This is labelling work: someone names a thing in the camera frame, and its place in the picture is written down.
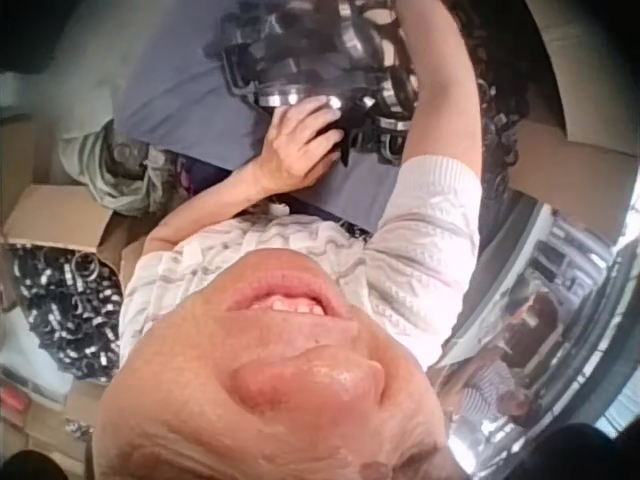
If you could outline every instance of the nose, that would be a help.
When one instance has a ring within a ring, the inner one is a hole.
[[[313,428],[352,424],[378,408],[382,366],[349,350],[320,346],[295,357],[256,360],[236,369],[231,394],[256,415]]]

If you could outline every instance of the teeth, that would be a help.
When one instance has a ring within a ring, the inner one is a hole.
[[[322,306],[309,298],[288,298],[280,295],[260,300],[249,307],[251,310],[269,308],[277,312],[294,312],[324,316],[326,315]]]
[[[290,312],[291,310],[281,301],[276,300],[275,302],[273,302],[273,305],[271,305],[271,308],[273,310],[276,310],[278,312]]]

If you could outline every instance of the mouth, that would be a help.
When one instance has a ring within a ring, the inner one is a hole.
[[[277,312],[346,319],[349,308],[338,288],[330,282],[300,272],[269,272],[238,289],[228,311],[273,310]]]

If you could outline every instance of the red object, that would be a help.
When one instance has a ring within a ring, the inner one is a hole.
[[[10,383],[0,381],[0,407],[2,409],[23,413],[29,409],[29,405],[31,405],[31,399],[26,393]]]

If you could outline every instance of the striped shirt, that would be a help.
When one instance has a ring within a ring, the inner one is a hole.
[[[124,364],[154,322],[245,254],[289,248],[315,260],[345,297],[415,355],[435,363],[462,308],[478,254],[482,196],[462,163],[406,162],[369,243],[310,216],[245,216],[205,228],[171,252],[138,262],[120,316]]]
[[[478,428],[484,421],[497,422],[503,417],[498,412],[498,398],[515,386],[511,371],[504,362],[482,368],[462,391],[460,415]]]

